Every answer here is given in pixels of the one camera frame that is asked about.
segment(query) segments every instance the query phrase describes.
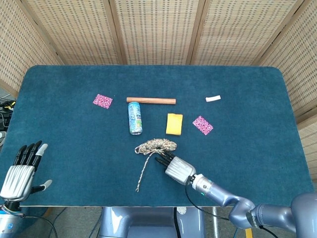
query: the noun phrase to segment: can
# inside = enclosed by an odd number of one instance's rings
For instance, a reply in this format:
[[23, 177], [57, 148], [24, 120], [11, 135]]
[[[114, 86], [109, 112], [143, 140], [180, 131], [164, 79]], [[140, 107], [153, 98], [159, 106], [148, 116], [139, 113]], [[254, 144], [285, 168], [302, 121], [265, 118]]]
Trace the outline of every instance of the can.
[[129, 129], [132, 135], [139, 135], [142, 133], [141, 109], [140, 104], [132, 102], [128, 104], [129, 113]]

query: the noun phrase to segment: wooden stick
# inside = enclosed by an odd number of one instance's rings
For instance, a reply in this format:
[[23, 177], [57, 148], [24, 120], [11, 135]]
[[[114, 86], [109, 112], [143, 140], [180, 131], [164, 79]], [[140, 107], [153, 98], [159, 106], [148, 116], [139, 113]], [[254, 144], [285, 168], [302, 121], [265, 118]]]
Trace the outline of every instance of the wooden stick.
[[127, 98], [127, 103], [176, 104], [175, 98]]

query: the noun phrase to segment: pink card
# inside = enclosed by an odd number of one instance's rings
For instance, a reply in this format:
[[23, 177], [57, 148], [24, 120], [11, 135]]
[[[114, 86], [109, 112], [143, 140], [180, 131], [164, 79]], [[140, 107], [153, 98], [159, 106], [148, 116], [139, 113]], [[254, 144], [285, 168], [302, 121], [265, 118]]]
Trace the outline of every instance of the pink card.
[[100, 107], [108, 109], [110, 107], [111, 102], [112, 102], [112, 98], [98, 94], [96, 98], [94, 99], [93, 104], [96, 104]]
[[207, 135], [213, 129], [213, 126], [209, 124], [202, 116], [196, 118], [193, 121], [195, 127], [197, 127], [204, 135]]

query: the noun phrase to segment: sponge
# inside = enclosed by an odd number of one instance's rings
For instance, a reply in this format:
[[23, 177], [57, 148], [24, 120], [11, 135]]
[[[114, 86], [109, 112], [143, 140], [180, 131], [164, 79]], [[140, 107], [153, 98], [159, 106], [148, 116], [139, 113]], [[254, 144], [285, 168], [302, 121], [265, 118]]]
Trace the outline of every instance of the sponge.
[[170, 135], [181, 135], [182, 133], [182, 114], [167, 114], [167, 125], [166, 125], [166, 134]]

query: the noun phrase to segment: white eraser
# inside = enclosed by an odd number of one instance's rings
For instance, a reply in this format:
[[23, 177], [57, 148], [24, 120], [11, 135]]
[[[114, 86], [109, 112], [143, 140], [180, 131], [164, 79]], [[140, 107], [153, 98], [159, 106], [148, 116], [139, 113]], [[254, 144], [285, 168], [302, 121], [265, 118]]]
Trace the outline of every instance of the white eraser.
[[218, 96], [214, 96], [214, 97], [210, 97], [210, 98], [206, 98], [206, 102], [212, 102], [212, 101], [216, 101], [221, 99], [220, 95]]

